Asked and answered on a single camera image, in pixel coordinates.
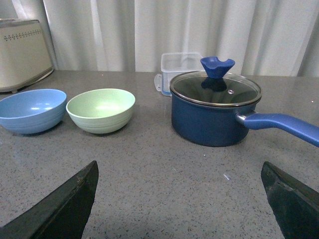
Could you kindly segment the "camera right gripper black right finger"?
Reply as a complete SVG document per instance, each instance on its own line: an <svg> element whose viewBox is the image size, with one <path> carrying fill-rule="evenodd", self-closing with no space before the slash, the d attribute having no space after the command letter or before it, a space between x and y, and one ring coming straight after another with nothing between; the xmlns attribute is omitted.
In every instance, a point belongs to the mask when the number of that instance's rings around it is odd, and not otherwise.
<svg viewBox="0 0 319 239"><path fill-rule="evenodd" d="M261 179L284 238L317 239L319 193L267 161Z"/></svg>

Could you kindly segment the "camera right gripper black left finger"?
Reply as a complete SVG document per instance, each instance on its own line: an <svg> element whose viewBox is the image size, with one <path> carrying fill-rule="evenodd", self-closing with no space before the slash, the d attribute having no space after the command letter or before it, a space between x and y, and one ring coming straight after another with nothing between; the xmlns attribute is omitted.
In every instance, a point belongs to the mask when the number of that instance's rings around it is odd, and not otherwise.
<svg viewBox="0 0 319 239"><path fill-rule="evenodd" d="M2 239L80 239L98 184L92 161L48 196L0 229Z"/></svg>

